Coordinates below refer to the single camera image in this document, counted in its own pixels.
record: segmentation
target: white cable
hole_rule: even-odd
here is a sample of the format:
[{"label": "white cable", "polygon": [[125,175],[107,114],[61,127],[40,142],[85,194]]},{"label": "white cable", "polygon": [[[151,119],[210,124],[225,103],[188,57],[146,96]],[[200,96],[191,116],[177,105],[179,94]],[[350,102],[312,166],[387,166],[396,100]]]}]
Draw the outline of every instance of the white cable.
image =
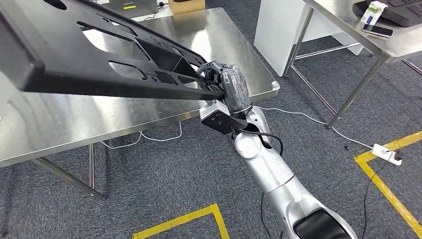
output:
[{"label": "white cable", "polygon": [[111,147],[111,146],[107,145],[106,143],[104,143],[103,141],[100,141],[100,143],[104,144],[109,149],[124,148],[124,147],[129,147],[129,146],[132,146],[132,145],[135,145],[135,144],[139,143],[139,141],[141,140],[141,137],[142,137],[142,132],[140,131],[139,132],[139,138],[138,138],[138,140],[135,143],[131,143],[131,144],[128,144],[128,145],[117,146],[117,147]]},{"label": "white cable", "polygon": [[179,136],[173,137],[173,138],[168,138],[168,139],[149,138],[149,137],[145,136],[142,131],[140,131],[139,132],[139,138],[138,138],[138,140],[135,143],[131,143],[131,144],[127,144],[127,145],[122,145],[122,146],[117,146],[117,147],[111,147],[108,144],[104,143],[103,141],[100,141],[100,143],[104,144],[109,149],[124,148],[124,147],[129,147],[129,146],[132,146],[132,145],[135,145],[135,144],[139,143],[139,141],[141,140],[141,137],[142,136],[144,136],[146,139],[149,139],[149,140],[164,142],[164,141],[169,141],[169,140],[177,139],[177,138],[180,138],[182,136],[182,123],[180,121],[179,121],[179,129],[180,129],[180,135]]},{"label": "white cable", "polygon": [[[262,110],[276,110],[276,111],[281,111],[281,112],[288,113],[288,114],[303,115],[303,116],[305,116],[305,117],[309,118],[310,120],[313,120],[313,121],[315,121],[315,122],[317,122],[317,123],[321,123],[321,124],[324,124],[324,125],[328,125],[327,123],[325,123],[325,122],[321,122],[321,121],[318,121],[318,120],[316,120],[316,119],[314,119],[314,118],[312,118],[312,117],[310,117],[310,116],[308,116],[307,114],[304,114],[304,113],[302,113],[302,112],[290,112],[290,111],[284,111],[284,110],[277,109],[277,108],[263,108],[263,107],[259,107],[259,106],[257,106],[257,107],[258,107],[258,108],[260,108],[260,109],[262,109]],[[371,147],[371,146],[369,146],[369,145],[366,145],[366,144],[364,144],[364,143],[361,143],[361,142],[359,142],[359,141],[356,141],[356,140],[354,140],[354,139],[351,139],[351,138],[348,138],[348,137],[344,136],[343,134],[341,134],[340,132],[338,132],[336,129],[334,129],[334,127],[332,127],[332,129],[333,129],[336,133],[338,133],[338,135],[340,135],[341,137],[343,137],[343,138],[348,139],[348,140],[350,140],[350,141],[352,141],[352,142],[358,143],[358,144],[360,144],[360,145],[363,145],[363,146],[365,146],[365,147],[368,147],[368,148],[372,149],[372,147]]]},{"label": "white cable", "polygon": [[350,140],[350,141],[352,141],[352,142],[355,142],[355,143],[358,143],[358,144],[363,145],[363,146],[365,146],[365,147],[368,147],[368,148],[370,148],[370,149],[373,149],[373,147],[371,147],[371,146],[369,146],[369,145],[366,145],[366,144],[364,144],[364,143],[361,143],[361,142],[359,142],[359,141],[356,141],[356,140],[354,140],[354,139],[351,139],[351,138],[348,138],[348,137],[344,136],[343,134],[341,134],[340,132],[338,132],[336,129],[334,129],[334,127],[332,127],[332,129],[333,129],[336,133],[338,133],[338,135],[340,135],[341,137],[343,137],[343,138],[345,138],[345,139],[348,139],[348,140]]},{"label": "white cable", "polygon": [[144,136],[146,139],[149,139],[149,140],[159,141],[159,142],[165,142],[165,141],[169,141],[169,140],[173,140],[173,139],[177,139],[177,138],[182,137],[182,123],[180,121],[179,121],[179,129],[180,129],[180,135],[179,136],[176,136],[176,137],[173,137],[173,138],[168,138],[168,139],[149,138],[149,137],[145,136],[143,134],[143,132],[141,132],[141,135]]}]

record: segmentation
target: black plastic frame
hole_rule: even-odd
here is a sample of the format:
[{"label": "black plastic frame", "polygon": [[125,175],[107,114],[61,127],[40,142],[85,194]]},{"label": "black plastic frame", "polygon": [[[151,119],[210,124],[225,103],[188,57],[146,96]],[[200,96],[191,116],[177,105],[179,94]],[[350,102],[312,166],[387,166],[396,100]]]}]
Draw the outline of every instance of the black plastic frame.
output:
[{"label": "black plastic frame", "polygon": [[[131,41],[141,52],[131,58],[101,51],[77,24]],[[142,79],[118,74],[109,62],[136,68]],[[204,63],[201,55],[93,1],[0,0],[0,70],[22,91],[219,100],[223,94],[208,90],[189,65]]]}]

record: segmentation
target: smartphone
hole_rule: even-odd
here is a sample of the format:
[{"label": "smartphone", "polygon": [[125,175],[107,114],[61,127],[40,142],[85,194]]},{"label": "smartphone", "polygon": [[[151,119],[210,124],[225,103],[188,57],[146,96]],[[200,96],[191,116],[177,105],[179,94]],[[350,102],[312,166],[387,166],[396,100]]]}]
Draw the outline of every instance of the smartphone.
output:
[{"label": "smartphone", "polygon": [[379,27],[379,26],[372,26],[372,25],[369,25],[369,24],[365,24],[363,26],[362,31],[369,33],[369,34],[387,37],[387,38],[390,37],[393,34],[393,30],[391,30],[391,29],[387,29],[387,28],[383,28],[383,27]]}]

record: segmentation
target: reflective table surface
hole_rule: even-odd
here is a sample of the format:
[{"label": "reflective table surface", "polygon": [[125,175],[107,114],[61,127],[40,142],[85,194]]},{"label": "reflective table surface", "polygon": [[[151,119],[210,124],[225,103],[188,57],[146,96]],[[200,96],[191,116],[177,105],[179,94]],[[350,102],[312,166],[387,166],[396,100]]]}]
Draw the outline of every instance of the reflective table surface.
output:
[{"label": "reflective table surface", "polygon": [[[222,8],[143,22],[206,60],[237,64],[252,101],[275,96],[279,85]],[[120,47],[105,37],[98,48]],[[0,166],[88,145],[199,115],[205,101],[23,93],[12,88],[0,120]]]},{"label": "reflective table surface", "polygon": [[376,26],[393,30],[391,38],[372,36],[362,32],[361,17],[353,13],[354,3],[362,0],[303,0],[328,18],[344,32],[372,51],[377,57],[385,57],[387,63],[413,58],[422,54],[422,24],[400,27],[380,18]]}]

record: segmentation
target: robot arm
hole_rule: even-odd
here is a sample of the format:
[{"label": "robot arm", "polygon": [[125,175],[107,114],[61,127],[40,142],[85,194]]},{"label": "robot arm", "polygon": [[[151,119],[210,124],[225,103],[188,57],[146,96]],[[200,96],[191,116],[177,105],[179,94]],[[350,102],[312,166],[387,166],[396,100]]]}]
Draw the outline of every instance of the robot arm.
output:
[{"label": "robot arm", "polygon": [[290,239],[356,239],[350,225],[304,188],[281,155],[271,147],[271,138],[245,133],[270,133],[264,113],[251,107],[245,80],[235,65],[207,63],[199,71],[223,84],[224,102],[203,107],[201,122],[221,133],[237,132],[235,147],[266,193]]}]

